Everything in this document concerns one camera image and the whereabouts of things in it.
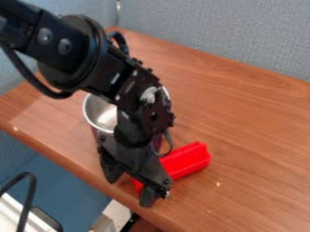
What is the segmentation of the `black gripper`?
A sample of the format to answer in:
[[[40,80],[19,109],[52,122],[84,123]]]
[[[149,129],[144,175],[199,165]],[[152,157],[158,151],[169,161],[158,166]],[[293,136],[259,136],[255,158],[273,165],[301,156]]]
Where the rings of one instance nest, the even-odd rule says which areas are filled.
[[[166,198],[173,181],[158,158],[172,152],[169,132],[165,131],[140,144],[129,144],[113,133],[98,131],[96,144],[106,182],[113,184],[122,173],[137,180],[142,185],[138,205],[144,208],[149,208],[157,198]]]

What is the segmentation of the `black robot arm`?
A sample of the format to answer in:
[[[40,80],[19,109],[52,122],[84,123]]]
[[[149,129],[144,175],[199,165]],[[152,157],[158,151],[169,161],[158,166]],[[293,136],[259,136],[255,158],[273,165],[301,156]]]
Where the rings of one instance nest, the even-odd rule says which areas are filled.
[[[172,178],[160,163],[161,138],[174,125],[172,101],[152,70],[129,55],[122,34],[88,16],[56,16],[21,0],[0,0],[0,47],[18,73],[48,97],[89,92],[116,107],[116,125],[96,131],[108,183],[141,183],[138,205],[165,198]]]

